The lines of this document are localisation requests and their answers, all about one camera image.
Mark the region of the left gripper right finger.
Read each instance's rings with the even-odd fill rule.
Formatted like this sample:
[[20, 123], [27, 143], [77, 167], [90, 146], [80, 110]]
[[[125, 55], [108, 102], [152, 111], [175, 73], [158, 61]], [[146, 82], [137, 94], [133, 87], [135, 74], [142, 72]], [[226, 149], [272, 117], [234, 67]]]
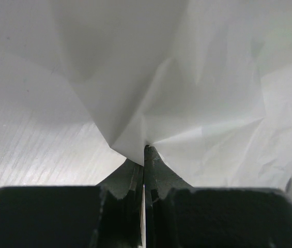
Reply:
[[292, 202], [269, 188], [195, 188], [144, 149], [147, 247], [292, 247]]

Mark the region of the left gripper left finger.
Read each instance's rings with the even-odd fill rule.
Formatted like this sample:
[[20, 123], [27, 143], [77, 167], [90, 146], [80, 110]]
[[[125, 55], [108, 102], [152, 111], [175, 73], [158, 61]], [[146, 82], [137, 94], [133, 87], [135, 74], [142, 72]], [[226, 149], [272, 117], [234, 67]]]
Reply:
[[0, 188], [0, 247], [138, 247], [143, 167], [97, 185]]

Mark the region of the white wrapping paper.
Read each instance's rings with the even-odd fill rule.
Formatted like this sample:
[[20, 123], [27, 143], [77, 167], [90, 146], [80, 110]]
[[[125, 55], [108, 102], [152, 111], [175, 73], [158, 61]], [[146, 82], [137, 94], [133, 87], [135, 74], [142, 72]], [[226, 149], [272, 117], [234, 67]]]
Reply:
[[0, 187], [96, 184], [147, 144], [292, 199], [292, 1], [0, 1]]

